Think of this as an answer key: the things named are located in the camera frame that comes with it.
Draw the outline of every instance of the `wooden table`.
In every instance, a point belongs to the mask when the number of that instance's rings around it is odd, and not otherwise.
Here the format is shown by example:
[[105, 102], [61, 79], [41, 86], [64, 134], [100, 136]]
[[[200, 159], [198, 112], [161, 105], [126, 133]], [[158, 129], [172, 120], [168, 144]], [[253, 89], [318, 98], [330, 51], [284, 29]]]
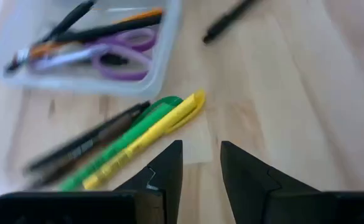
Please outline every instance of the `wooden table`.
[[[364, 190], [364, 0], [264, 0], [203, 45], [208, 25], [236, 2], [184, 1], [158, 98], [202, 88], [205, 110], [106, 186], [115, 188], [182, 139], [180, 223], [234, 222], [222, 140], [320, 190]], [[0, 83], [0, 194], [21, 189], [29, 159], [135, 102]]]

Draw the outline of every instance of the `black marker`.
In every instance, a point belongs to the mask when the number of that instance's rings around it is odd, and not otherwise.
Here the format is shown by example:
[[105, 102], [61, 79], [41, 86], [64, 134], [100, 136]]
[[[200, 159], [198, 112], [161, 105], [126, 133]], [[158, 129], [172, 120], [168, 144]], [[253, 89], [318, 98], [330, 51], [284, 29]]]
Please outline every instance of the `black marker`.
[[229, 13], [224, 14], [217, 20], [207, 31], [203, 42], [209, 44], [215, 40], [232, 22], [237, 20], [248, 8], [250, 8], [256, 0], [243, 0], [239, 5], [234, 7]]

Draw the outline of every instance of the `light wood grain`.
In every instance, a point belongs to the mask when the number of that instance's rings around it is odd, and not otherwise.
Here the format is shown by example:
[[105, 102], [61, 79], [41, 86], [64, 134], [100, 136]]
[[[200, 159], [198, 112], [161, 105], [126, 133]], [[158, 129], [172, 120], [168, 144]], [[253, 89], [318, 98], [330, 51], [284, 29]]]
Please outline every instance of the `light wood grain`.
[[[184, 140], [180, 223], [233, 223], [222, 181], [228, 140], [320, 190], [364, 190], [364, 0], [264, 0], [209, 46], [206, 28], [237, 1], [185, 0], [158, 98], [208, 94], [204, 111], [136, 158], [113, 189]], [[21, 167], [136, 101], [0, 84], [0, 193]]]

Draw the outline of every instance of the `yellow highlighter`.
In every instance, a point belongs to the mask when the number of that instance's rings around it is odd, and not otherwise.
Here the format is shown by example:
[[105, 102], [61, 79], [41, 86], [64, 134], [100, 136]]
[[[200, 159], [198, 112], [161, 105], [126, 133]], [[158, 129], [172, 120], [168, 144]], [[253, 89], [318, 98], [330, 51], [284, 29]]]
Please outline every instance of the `yellow highlighter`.
[[175, 131], [190, 121], [203, 107], [205, 92], [199, 90], [186, 98], [161, 120], [149, 128], [128, 147], [100, 167], [98, 171], [83, 181], [83, 187], [93, 190], [109, 180], [117, 171], [124, 167], [134, 156], [145, 150], [161, 136]]

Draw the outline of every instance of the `highlighter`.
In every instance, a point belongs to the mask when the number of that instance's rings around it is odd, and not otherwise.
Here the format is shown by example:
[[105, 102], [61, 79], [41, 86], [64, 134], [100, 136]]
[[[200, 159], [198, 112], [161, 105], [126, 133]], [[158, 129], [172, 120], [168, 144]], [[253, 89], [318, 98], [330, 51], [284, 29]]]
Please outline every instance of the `highlighter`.
[[75, 190], [79, 187], [83, 180], [93, 174], [98, 170], [103, 164], [108, 162], [117, 153], [119, 153], [126, 146], [135, 141], [140, 135], [145, 133], [152, 125], [163, 118], [167, 113], [172, 111], [182, 100], [176, 96], [167, 97], [170, 99], [167, 103], [161, 103], [155, 108], [150, 114], [148, 114], [143, 120], [138, 122], [129, 131], [124, 133], [119, 139], [112, 142], [104, 152], [97, 156], [92, 162], [90, 162], [85, 167], [78, 170], [73, 176], [66, 179], [62, 184], [60, 184], [60, 190], [70, 191]]
[[84, 180], [83, 187], [87, 190], [93, 190], [107, 180], [110, 180], [115, 173], [161, 136], [173, 132], [190, 121], [198, 114], [204, 102], [205, 92], [202, 90], [186, 98], [186, 100], [149, 128], [126, 149], [123, 149], [114, 158], [102, 165], [93, 175]]

